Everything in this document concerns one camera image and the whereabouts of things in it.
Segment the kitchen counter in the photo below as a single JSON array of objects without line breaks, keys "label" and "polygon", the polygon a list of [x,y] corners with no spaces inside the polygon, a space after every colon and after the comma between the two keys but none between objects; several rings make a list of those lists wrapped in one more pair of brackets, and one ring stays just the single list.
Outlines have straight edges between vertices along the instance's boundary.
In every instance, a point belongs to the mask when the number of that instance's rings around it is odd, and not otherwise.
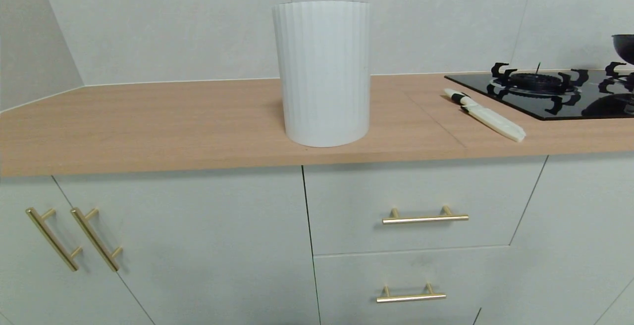
[{"label": "kitchen counter", "polygon": [[284,133],[278,79],[90,86],[0,115],[1,176],[446,160],[634,151],[634,119],[541,121],[501,137],[444,97],[443,74],[373,76],[366,137],[310,148]]}]

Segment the gas stove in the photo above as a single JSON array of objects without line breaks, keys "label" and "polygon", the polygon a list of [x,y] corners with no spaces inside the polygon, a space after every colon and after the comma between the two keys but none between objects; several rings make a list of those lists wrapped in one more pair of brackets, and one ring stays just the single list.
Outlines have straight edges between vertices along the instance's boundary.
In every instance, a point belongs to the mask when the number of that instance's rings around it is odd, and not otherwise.
[{"label": "gas stove", "polygon": [[604,70],[516,72],[496,63],[491,74],[447,75],[447,79],[541,120],[634,117],[634,72]]}]

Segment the white cabinet door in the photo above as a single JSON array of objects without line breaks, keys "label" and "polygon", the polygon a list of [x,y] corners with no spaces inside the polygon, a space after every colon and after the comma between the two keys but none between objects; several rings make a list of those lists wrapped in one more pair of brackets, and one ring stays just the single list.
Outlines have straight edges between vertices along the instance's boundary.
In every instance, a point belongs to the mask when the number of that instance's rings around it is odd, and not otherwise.
[{"label": "white cabinet door", "polygon": [[596,325],[634,325],[634,280],[625,288]]},{"label": "white cabinet door", "polygon": [[[498,286],[509,246],[315,257],[322,325],[473,325]],[[446,293],[441,300],[378,303],[390,296]]]},{"label": "white cabinet door", "polygon": [[300,167],[59,176],[156,325],[317,325]]},{"label": "white cabinet door", "polygon": [[483,325],[594,325],[634,277],[634,153],[550,156]]},{"label": "white cabinet door", "polygon": [[[82,234],[50,176],[3,178],[0,205],[0,309],[13,325],[151,325]],[[29,220],[31,207],[56,210],[46,225],[66,251],[82,246],[74,258],[79,270],[71,271]]]},{"label": "white cabinet door", "polygon": [[[315,255],[507,246],[546,157],[308,165]],[[469,221],[383,225],[447,205]]]},{"label": "white cabinet door", "polygon": [[0,314],[0,325],[11,325],[11,323],[9,322],[9,319]]}]

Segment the cabinet handle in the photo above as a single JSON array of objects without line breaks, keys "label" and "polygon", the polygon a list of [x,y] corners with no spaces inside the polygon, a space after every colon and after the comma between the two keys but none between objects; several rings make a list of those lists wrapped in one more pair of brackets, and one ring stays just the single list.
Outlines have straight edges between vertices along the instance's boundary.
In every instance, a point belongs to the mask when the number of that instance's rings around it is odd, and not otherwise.
[{"label": "cabinet handle", "polygon": [[460,214],[454,215],[451,213],[449,206],[442,206],[443,214],[438,216],[423,216],[423,217],[399,217],[398,209],[393,208],[390,213],[390,217],[383,219],[383,225],[398,225],[401,223],[418,223],[418,222],[433,222],[433,221],[468,221],[469,215]]},{"label": "cabinet handle", "polygon": [[44,238],[46,238],[46,241],[48,241],[51,244],[51,246],[54,248],[57,254],[61,257],[64,263],[66,263],[68,268],[70,268],[71,271],[77,271],[79,269],[79,265],[77,264],[77,262],[75,262],[73,258],[79,255],[79,253],[82,250],[81,247],[75,248],[75,250],[72,253],[68,254],[64,246],[62,246],[61,243],[59,243],[59,240],[57,239],[57,237],[55,237],[51,229],[48,228],[48,226],[46,225],[46,219],[48,219],[49,217],[55,214],[55,209],[48,210],[42,216],[40,216],[40,214],[38,214],[38,212],[34,208],[28,208],[26,211],[31,221],[33,221],[33,223],[36,225],[38,230],[42,233]]},{"label": "cabinet handle", "polygon": [[123,251],[123,248],[117,247],[117,249],[111,254],[108,251],[108,248],[106,248],[106,245],[102,242],[102,240],[99,237],[97,237],[97,233],[95,232],[95,229],[92,226],[90,226],[90,223],[88,222],[92,217],[94,217],[95,215],[99,213],[99,210],[97,210],[97,208],[94,208],[90,210],[90,212],[88,212],[86,216],[84,216],[81,210],[79,210],[78,208],[73,208],[72,210],[70,210],[70,213],[73,214],[73,216],[77,220],[77,223],[79,224],[81,229],[84,230],[84,233],[86,234],[88,239],[93,243],[93,246],[97,248],[97,252],[99,252],[99,254],[104,258],[104,261],[106,261],[110,269],[112,271],[118,271],[119,266],[115,258],[117,258],[119,253]]},{"label": "cabinet handle", "polygon": [[381,303],[401,303],[401,302],[418,302],[421,300],[441,300],[446,299],[447,295],[445,293],[434,293],[434,289],[432,285],[427,283],[425,289],[429,292],[428,294],[418,294],[418,295],[402,295],[402,296],[390,296],[390,289],[385,286],[383,287],[383,293],[385,296],[379,296],[376,298],[376,302]]}]

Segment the drawer handle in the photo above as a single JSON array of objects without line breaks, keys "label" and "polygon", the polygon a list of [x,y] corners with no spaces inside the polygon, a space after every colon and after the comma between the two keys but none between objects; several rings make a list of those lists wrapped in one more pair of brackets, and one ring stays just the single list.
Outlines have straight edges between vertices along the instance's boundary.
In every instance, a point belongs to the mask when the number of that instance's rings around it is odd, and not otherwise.
[{"label": "drawer handle", "polygon": [[81,210],[79,210],[78,208],[73,208],[72,210],[70,210],[70,213],[73,214],[73,216],[77,220],[77,223],[79,224],[81,229],[84,230],[84,233],[86,234],[88,239],[93,243],[93,246],[97,248],[97,252],[99,252],[99,254],[104,258],[104,261],[106,261],[110,269],[112,271],[118,271],[119,266],[115,258],[117,258],[119,253],[123,251],[123,248],[117,247],[117,249],[112,254],[110,254],[110,252],[108,251],[108,248],[106,248],[106,245],[102,242],[102,240],[99,237],[97,237],[97,233],[95,232],[95,229],[88,222],[92,217],[94,217],[95,215],[97,215],[97,213],[99,213],[99,210],[97,208],[94,208],[90,210],[90,212],[88,212],[86,216],[84,216]]},{"label": "drawer handle", "polygon": [[428,294],[419,294],[419,295],[402,295],[402,296],[391,296],[390,289],[385,286],[383,287],[383,293],[385,296],[379,296],[376,298],[376,302],[381,303],[401,303],[401,302],[418,302],[421,300],[441,300],[446,299],[447,295],[444,293],[434,293],[434,289],[432,285],[427,283],[425,289],[429,292]]},{"label": "drawer handle", "polygon": [[42,216],[40,216],[38,212],[36,211],[36,209],[34,208],[27,209],[27,215],[29,215],[29,218],[31,219],[31,221],[33,221],[33,223],[36,224],[36,227],[42,233],[44,238],[46,238],[46,241],[48,241],[51,244],[51,246],[54,248],[57,254],[61,257],[64,263],[66,263],[66,265],[68,266],[68,268],[70,268],[71,271],[77,271],[79,269],[79,266],[77,265],[77,262],[75,262],[73,258],[79,255],[79,253],[81,252],[81,247],[75,248],[75,250],[70,254],[66,252],[66,249],[64,249],[64,246],[62,246],[61,243],[59,243],[59,240],[57,239],[57,237],[55,237],[55,235],[52,233],[51,229],[48,228],[45,222],[46,219],[53,216],[54,214],[55,214],[55,209],[48,210]]},{"label": "drawer handle", "polygon": [[468,221],[469,215],[460,214],[454,215],[451,213],[449,206],[442,206],[442,214],[438,216],[423,216],[423,217],[399,217],[398,209],[393,208],[390,213],[390,217],[383,219],[383,225],[398,225],[401,223],[419,223],[419,222],[433,222],[433,221]]}]

